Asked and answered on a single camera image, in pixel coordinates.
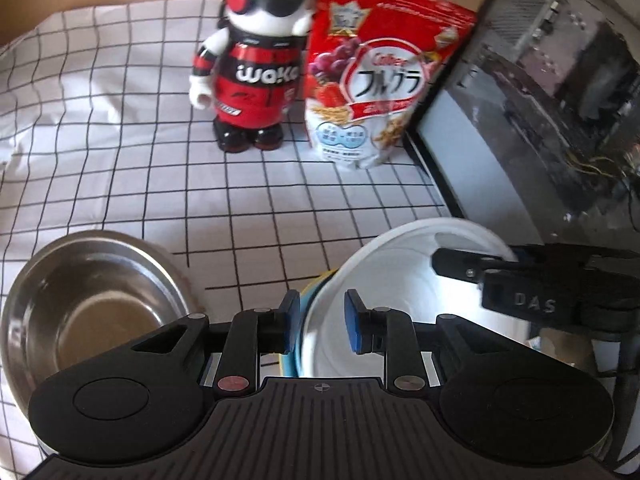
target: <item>red cereal package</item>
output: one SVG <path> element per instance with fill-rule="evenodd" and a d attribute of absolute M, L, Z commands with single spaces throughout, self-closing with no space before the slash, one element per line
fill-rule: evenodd
<path fill-rule="evenodd" d="M 318 155 L 350 168 L 384 162 L 475 18 L 446 0 L 319 0 L 305 77 Z"/>

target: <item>toy figure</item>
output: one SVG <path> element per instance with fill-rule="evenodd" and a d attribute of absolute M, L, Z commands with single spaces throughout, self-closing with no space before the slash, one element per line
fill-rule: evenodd
<path fill-rule="evenodd" d="M 280 120 L 296 97 L 315 10 L 316 0 L 223 0 L 220 30 L 194 59 L 189 98 L 195 108 L 216 109 L 225 152 L 282 144 Z"/>

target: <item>checkered tablecloth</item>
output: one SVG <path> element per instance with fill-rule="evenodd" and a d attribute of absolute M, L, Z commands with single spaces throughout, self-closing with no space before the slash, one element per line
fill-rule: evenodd
<path fill-rule="evenodd" d="M 2 302 L 47 243 L 100 228 L 165 247 L 213 322 L 273 306 L 372 237 L 447 215 L 402 148 L 343 172 L 318 162 L 302 102 L 275 152 L 221 152 L 212 112 L 192 109 L 190 65 L 220 0 L 170 0 L 51 16 L 0 48 Z M 263 358 L 266 374 L 273 357 Z M 43 455 L 1 374 L 0 480 Z"/>

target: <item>silver screw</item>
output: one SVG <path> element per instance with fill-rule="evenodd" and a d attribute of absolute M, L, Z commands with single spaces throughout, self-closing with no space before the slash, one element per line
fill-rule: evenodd
<path fill-rule="evenodd" d="M 415 375 L 403 375 L 394 381 L 394 385 L 398 390 L 404 390 L 406 392 L 417 392 L 424 388 L 424 379 Z"/>
<path fill-rule="evenodd" d="M 226 392 L 241 392 L 249 386 L 249 381 L 239 375 L 228 375 L 218 381 L 218 387 Z"/>

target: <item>stainless steel bowl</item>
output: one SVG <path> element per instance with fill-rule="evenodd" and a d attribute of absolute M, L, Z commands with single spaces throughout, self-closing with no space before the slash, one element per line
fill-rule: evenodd
<path fill-rule="evenodd" d="M 59 370 L 197 311 L 168 254 L 120 233 L 49 244 L 18 274 L 0 321 L 2 366 L 23 413 Z"/>

